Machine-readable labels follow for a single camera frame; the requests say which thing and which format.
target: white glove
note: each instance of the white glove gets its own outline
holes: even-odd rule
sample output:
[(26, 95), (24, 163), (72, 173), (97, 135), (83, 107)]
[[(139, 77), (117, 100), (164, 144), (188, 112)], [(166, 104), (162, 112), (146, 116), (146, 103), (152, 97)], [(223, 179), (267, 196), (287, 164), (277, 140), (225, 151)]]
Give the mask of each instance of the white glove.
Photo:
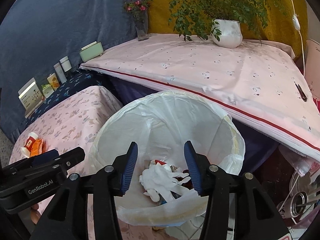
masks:
[(169, 164), (156, 165), (150, 164), (149, 168), (142, 172), (139, 177), (139, 182), (143, 185), (147, 192), (143, 193), (150, 196), (151, 200), (158, 202), (160, 200), (159, 194), (165, 201), (169, 202), (175, 198), (171, 191), (178, 195), (183, 195), (189, 192), (189, 189), (181, 186), (190, 180), (188, 173), (172, 172)]

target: glass vase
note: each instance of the glass vase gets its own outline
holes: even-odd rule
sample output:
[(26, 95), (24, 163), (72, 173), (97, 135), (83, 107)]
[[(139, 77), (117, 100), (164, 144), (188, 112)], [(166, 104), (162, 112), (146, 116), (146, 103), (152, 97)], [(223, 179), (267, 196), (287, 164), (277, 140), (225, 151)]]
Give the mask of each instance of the glass vase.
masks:
[(149, 39), (148, 29), (146, 28), (146, 22), (148, 21), (147, 11), (141, 11), (136, 17), (134, 17), (134, 24), (136, 26), (138, 41), (145, 41)]

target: red stripe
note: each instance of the red stripe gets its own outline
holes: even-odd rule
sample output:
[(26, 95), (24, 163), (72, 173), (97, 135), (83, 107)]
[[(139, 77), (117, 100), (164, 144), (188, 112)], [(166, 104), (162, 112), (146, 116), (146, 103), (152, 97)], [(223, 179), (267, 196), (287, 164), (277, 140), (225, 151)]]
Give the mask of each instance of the red stripe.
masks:
[(264, 123), (266, 123), (266, 124), (268, 124), (268, 125), (271, 125), (272, 127), (277, 128), (277, 129), (279, 129), (279, 130), (287, 133), (288, 135), (296, 138), (297, 140), (305, 143), (306, 145), (310, 146), (311, 148), (313, 148), (313, 149), (315, 149), (315, 150), (317, 150), (317, 151), (320, 151), (320, 148), (313, 146), (311, 143), (309, 143), (309, 142), (306, 141), (305, 139), (300, 138), (299, 136), (297, 136), (297, 135), (295, 135), (294, 133), (292, 133), (292, 132), (290, 132), (290, 131), (282, 128), (282, 127), (279, 126), (279, 125), (276, 125), (276, 124), (274, 124), (274, 123), (271, 123), (270, 121), (265, 120), (265, 119), (260, 118), (260, 117), (257, 117), (257, 116), (255, 116), (255, 115), (249, 114), (249, 113), (247, 113), (247, 112), (245, 112), (245, 111), (243, 111), (243, 110), (241, 110), (241, 109), (238, 109), (238, 108), (236, 108), (236, 107), (229, 106), (229, 105), (227, 105), (227, 104), (225, 104), (225, 103), (223, 103), (223, 102), (220, 102), (220, 101), (217, 100), (217, 99), (210, 98), (210, 97), (208, 97), (208, 96), (206, 96), (206, 95), (204, 95), (204, 94), (201, 94), (201, 93), (199, 93), (199, 92), (195, 92), (195, 91), (192, 91), (192, 90), (189, 90), (189, 89), (186, 89), (186, 88), (182, 88), (182, 87), (178, 87), (178, 86), (175, 86), (175, 85), (171, 85), (171, 84), (169, 84), (169, 83), (163, 83), (163, 82), (161, 82), (161, 81), (153, 80), (153, 79), (146, 78), (146, 77), (140, 77), (140, 76), (136, 76), (136, 75), (132, 75), (132, 74), (122, 73), (122, 72), (119, 72), (119, 71), (114, 71), (114, 70), (109, 70), (109, 69), (103, 69), (103, 68), (99, 68), (99, 67), (89, 67), (89, 68), (97, 68), (97, 69), (101, 69), (101, 70), (105, 70), (105, 71), (109, 71), (109, 72), (113, 72), (113, 73), (117, 73), (117, 74), (121, 74), (121, 75), (126, 75), (126, 76), (130, 76), (130, 77), (135, 77), (135, 78), (139, 78), (139, 79), (144, 79), (144, 80), (148, 80), (148, 81), (151, 81), (151, 82), (155, 82), (155, 83), (158, 83), (158, 84), (161, 84), (161, 85), (165, 85), (165, 86), (169, 86), (169, 87), (173, 87), (173, 88), (177, 88), (177, 89), (181, 89), (181, 90), (185, 90), (185, 91), (188, 91), (188, 92), (197, 94), (197, 95), (202, 96), (202, 97), (204, 97), (204, 98), (207, 98), (207, 99), (209, 99), (209, 100), (211, 100), (211, 101), (213, 101), (213, 102), (216, 102), (216, 103), (218, 103), (218, 104), (220, 104), (220, 105), (222, 105), (222, 106), (224, 106), (224, 107), (227, 107), (227, 108), (232, 109), (232, 110), (234, 110), (234, 111), (237, 111), (237, 112), (239, 112), (239, 113), (241, 113), (241, 114), (244, 114), (244, 115), (246, 115), (246, 116), (248, 116), (248, 117), (250, 117), (250, 118), (253, 118), (253, 119), (256, 119), (256, 120), (258, 120), (258, 121), (260, 121), (260, 122), (264, 122)]

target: granite surface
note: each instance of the granite surface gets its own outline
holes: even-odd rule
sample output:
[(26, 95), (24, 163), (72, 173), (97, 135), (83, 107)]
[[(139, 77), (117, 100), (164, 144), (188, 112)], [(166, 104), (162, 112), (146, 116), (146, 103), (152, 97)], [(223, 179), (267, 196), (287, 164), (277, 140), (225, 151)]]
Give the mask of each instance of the granite surface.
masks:
[(13, 149), (13, 144), (0, 130), (0, 159), (1, 159), (2, 167), (7, 166), (9, 164), (12, 149)]

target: dark blue patterned cloth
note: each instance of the dark blue patterned cloth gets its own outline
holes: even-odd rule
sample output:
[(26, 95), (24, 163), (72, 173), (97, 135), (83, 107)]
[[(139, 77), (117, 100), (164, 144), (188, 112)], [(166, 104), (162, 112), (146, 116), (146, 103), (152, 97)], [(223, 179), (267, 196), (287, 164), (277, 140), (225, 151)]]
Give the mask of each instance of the dark blue patterned cloth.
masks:
[(112, 83), (107, 75), (97, 72), (79, 70), (75, 75), (60, 86), (52, 95), (44, 101), (35, 112), (27, 119), (27, 126), (31, 125), (37, 118), (53, 108), (63, 100), (71, 97), (72, 95), (80, 92), (81, 90), (90, 86), (103, 86), (117, 97)]

